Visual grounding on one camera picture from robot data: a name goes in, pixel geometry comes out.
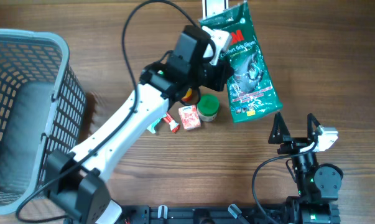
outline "wooden surface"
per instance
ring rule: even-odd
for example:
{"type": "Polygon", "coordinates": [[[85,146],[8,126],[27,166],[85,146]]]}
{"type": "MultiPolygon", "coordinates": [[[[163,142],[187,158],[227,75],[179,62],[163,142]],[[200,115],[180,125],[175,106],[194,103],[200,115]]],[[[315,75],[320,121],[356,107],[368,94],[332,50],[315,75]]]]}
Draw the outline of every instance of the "wooden surface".
{"type": "MultiPolygon", "coordinates": [[[[200,2],[180,5],[200,18],[200,2]]],[[[95,132],[132,90],[119,43],[134,6],[0,6],[0,27],[55,32],[68,42],[70,64],[90,99],[91,118],[84,120],[82,136],[95,132]]],[[[250,8],[293,136],[306,135],[308,113],[340,132],[335,146],[318,154],[318,160],[345,173],[338,200],[343,223],[375,223],[375,1],[255,0],[250,8]]],[[[185,24],[176,10],[161,4],[136,14],[126,41],[136,77],[174,48],[185,24]]],[[[123,205],[253,203],[252,173],[277,154],[277,146],[267,144],[273,116],[233,124],[227,92],[215,94],[221,101],[215,122],[177,134],[162,124],[158,134],[141,136],[108,182],[115,200],[123,205]]],[[[180,106],[170,110],[177,121],[180,106]]],[[[284,161],[261,170],[256,188],[262,203],[297,195],[284,161]]],[[[29,205],[25,213],[57,214],[46,202],[29,205]]],[[[0,217],[0,223],[14,222],[13,215],[0,217]]]]}

